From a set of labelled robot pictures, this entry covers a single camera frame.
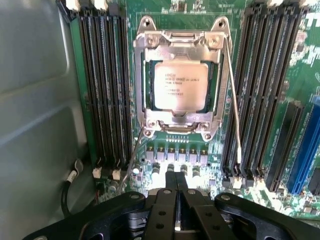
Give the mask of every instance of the black cable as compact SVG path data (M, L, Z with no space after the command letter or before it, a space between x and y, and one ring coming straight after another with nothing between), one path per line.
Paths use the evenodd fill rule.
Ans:
M70 181L65 181L61 193L61 210L63 212L64 218L70 217L71 213L68 208L68 191L71 185Z

